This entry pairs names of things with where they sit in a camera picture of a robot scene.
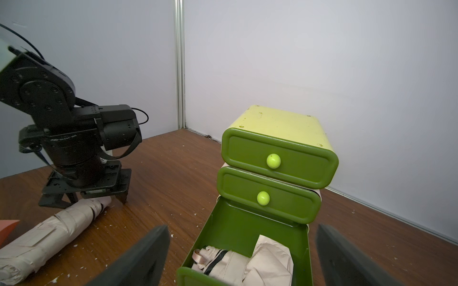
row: open drawer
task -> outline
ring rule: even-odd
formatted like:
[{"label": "open drawer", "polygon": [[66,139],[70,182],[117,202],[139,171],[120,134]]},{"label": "open drawer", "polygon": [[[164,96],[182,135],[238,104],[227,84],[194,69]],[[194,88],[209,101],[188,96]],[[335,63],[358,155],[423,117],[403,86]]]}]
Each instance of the open drawer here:
[{"label": "open drawer", "polygon": [[177,270],[180,286],[225,285],[191,269],[192,252],[211,245],[251,257],[260,234],[288,247],[294,262],[292,285],[311,286],[312,274],[305,224],[284,220],[238,202],[220,197],[182,267]]}]

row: green drawer unit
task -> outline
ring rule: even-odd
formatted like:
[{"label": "green drawer unit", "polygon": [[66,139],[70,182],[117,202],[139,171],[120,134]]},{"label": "green drawer unit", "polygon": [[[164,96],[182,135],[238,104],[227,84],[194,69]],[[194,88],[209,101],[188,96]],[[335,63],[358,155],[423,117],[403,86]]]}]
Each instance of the green drawer unit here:
[{"label": "green drawer unit", "polygon": [[293,286],[313,285],[308,223],[338,158],[313,116],[253,105],[223,134],[220,197],[183,265],[179,286],[222,286],[191,269],[195,249],[213,246],[251,257],[260,235],[289,248]]},{"label": "green drawer unit", "polygon": [[[267,205],[257,201],[263,191],[270,197]],[[230,200],[302,224],[312,222],[321,206],[320,196],[311,190],[232,167],[219,170],[218,192]]]},{"label": "green drawer unit", "polygon": [[[267,158],[276,154],[279,166]],[[315,117],[252,106],[223,134],[221,155],[229,165],[310,189],[328,186],[338,157]]]},{"label": "green drawer unit", "polygon": [[288,247],[294,262],[292,286],[313,285],[308,227],[282,220],[256,208],[220,197],[183,265],[177,270],[180,286],[226,285],[191,269],[192,252],[207,245],[251,257],[260,234]]}]

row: white wall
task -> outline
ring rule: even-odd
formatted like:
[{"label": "white wall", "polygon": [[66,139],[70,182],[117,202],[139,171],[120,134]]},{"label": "white wall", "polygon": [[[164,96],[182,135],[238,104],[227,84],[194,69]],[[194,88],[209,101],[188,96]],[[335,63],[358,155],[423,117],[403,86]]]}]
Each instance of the white wall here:
[{"label": "white wall", "polygon": [[[0,22],[67,74],[76,96],[145,110],[143,138],[177,129],[173,1],[3,0]],[[2,28],[0,37],[31,50]],[[0,104],[0,122],[0,178],[42,166],[35,155],[17,151],[19,129],[32,124],[30,116]]]},{"label": "white wall", "polygon": [[185,4],[187,126],[250,105],[319,118],[330,187],[458,241],[458,2]]}]

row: green drawer front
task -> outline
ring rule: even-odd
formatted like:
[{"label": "green drawer front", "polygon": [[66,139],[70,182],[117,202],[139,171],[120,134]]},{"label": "green drawer front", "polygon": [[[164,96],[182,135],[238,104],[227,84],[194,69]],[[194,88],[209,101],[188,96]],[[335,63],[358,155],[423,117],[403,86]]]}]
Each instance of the green drawer front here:
[{"label": "green drawer front", "polygon": [[227,284],[212,277],[199,273],[188,267],[180,267],[176,271],[180,286],[227,286]]},{"label": "green drawer front", "polygon": [[[313,191],[232,167],[219,170],[217,186],[229,200],[302,224],[312,222],[321,206],[320,196]],[[261,191],[270,196],[265,206],[257,201]]]},{"label": "green drawer front", "polygon": [[[338,166],[337,155],[331,150],[237,128],[224,132],[221,154],[224,161],[233,167],[310,189],[328,186]],[[270,154],[281,158],[281,164],[276,169],[267,165]]]}]

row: black cable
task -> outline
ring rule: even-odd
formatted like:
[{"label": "black cable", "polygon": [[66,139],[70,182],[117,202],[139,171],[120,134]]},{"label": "black cable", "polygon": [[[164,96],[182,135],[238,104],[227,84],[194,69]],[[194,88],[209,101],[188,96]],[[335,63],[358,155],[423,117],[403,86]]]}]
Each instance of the black cable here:
[{"label": "black cable", "polygon": [[11,33],[15,34],[16,36],[20,37],[21,39],[23,39],[26,43],[28,43],[37,53],[38,55],[40,56],[40,58],[44,59],[43,55],[40,53],[40,51],[38,51],[38,49],[32,45],[31,42],[27,41],[26,38],[24,38],[23,36],[21,36],[19,33],[16,33],[15,31],[11,30],[10,28],[8,28],[7,26],[3,25],[0,23],[0,27],[2,28],[5,28],[6,30],[10,31]]},{"label": "black cable", "polygon": [[144,112],[144,111],[141,110],[141,109],[135,108],[135,107],[131,107],[131,109],[141,111],[141,112],[143,112],[144,115],[146,115],[146,121],[145,121],[145,122],[142,122],[142,123],[139,123],[138,125],[145,124],[146,122],[148,122],[149,116],[148,116],[148,114],[147,114],[146,112]]}]

